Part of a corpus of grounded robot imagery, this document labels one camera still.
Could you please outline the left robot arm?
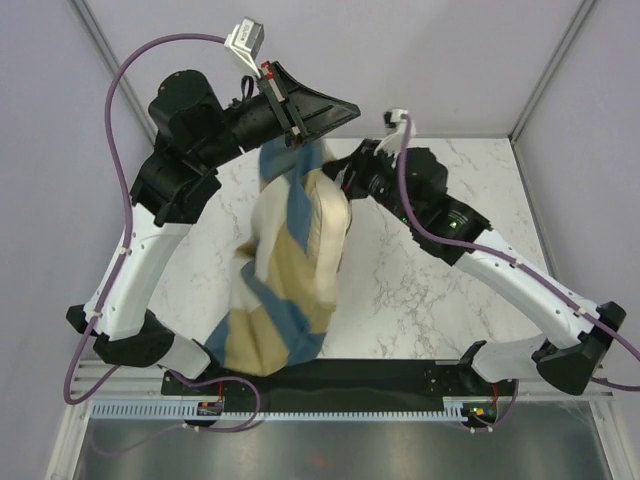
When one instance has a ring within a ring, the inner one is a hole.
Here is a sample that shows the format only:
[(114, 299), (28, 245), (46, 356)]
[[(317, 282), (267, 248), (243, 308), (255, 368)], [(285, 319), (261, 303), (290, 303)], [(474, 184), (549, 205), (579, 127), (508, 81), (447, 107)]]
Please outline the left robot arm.
[(125, 191), (132, 224), (110, 262), (118, 276), (103, 279), (89, 301), (66, 313), (78, 333), (94, 337), (105, 363), (177, 371), (197, 394), (216, 388), (219, 372), (205, 348), (148, 308), (167, 263), (220, 189), (219, 167), (277, 138), (301, 147), (361, 114), (357, 105), (299, 83), (277, 62), (263, 63), (257, 84), (258, 95), (222, 107), (202, 73), (184, 70), (167, 77), (150, 103), (158, 133)]

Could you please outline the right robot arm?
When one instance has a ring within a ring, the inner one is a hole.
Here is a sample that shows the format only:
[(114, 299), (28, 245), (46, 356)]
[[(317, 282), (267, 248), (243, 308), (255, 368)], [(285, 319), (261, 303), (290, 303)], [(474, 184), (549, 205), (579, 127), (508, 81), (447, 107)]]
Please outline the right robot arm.
[(484, 283), (539, 329), (518, 341), (473, 343), (457, 363), (463, 391), (476, 395), (501, 381), (540, 378), (579, 396), (594, 382), (625, 310), (570, 292), (518, 254), (486, 217), (448, 194), (448, 170), (429, 148), (390, 153), (366, 139), (323, 170), (348, 199), (375, 200), (422, 251)]

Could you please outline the cream bear print pillow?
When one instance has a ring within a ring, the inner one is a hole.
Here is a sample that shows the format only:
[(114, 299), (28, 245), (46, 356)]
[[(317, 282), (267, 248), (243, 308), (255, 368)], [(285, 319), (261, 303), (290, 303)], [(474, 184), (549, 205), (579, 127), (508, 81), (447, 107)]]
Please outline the cream bear print pillow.
[(351, 207), (342, 190), (322, 171), (326, 163), (335, 160), (326, 142), (314, 142), (311, 152), (319, 161), (319, 166), (305, 178), (305, 192), (311, 201), (307, 257), (313, 266), (312, 291), (321, 304), (335, 306), (337, 277), (352, 220)]

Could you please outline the blue beige checked pillowcase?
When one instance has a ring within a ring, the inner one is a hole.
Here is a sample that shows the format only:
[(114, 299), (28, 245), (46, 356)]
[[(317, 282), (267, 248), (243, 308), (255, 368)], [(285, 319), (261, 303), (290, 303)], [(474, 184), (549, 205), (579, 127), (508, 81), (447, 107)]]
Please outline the blue beige checked pillowcase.
[(322, 349), (336, 304), (315, 299), (307, 257), (305, 178), (319, 166), (313, 143), (293, 149), (277, 139), (260, 149), (251, 237), (234, 252), (229, 311), (205, 342), (225, 369), (265, 377)]

